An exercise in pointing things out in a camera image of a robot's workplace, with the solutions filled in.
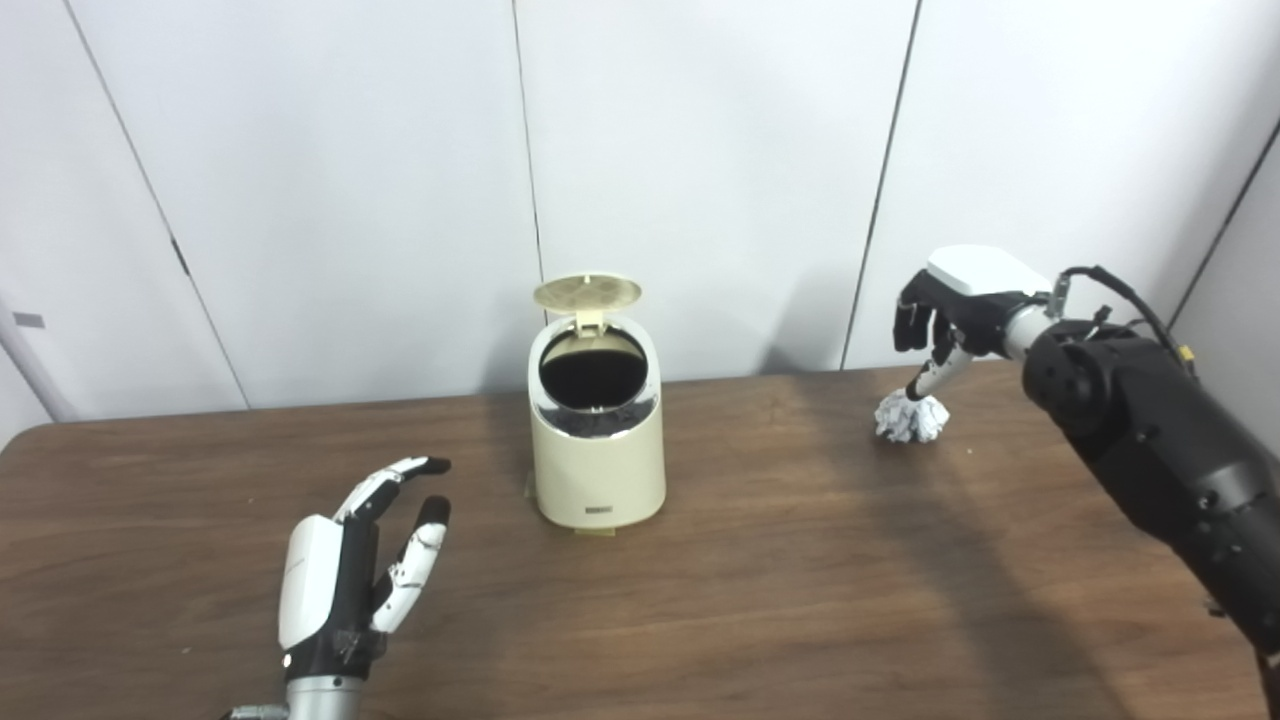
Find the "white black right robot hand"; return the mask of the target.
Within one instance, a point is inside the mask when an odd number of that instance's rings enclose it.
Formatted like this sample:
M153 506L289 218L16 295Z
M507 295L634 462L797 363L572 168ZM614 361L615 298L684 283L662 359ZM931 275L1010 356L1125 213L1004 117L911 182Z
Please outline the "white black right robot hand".
M1024 363L1052 325L1051 283L1002 249L955 245L933 251L897 297L893 346L928 351L908 383L906 400L941 391L973 360Z

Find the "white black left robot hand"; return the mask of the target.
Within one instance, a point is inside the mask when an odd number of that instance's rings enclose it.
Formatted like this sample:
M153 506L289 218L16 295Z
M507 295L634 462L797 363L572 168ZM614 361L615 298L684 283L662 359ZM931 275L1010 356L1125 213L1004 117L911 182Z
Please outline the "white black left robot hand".
M451 501L425 498L408 538L376 569L379 521L403 486L443 475L445 457L406 457L362 479L332 515L312 514L292 530L276 621L288 683L323 678L365 682L387 641L417 603L451 520Z

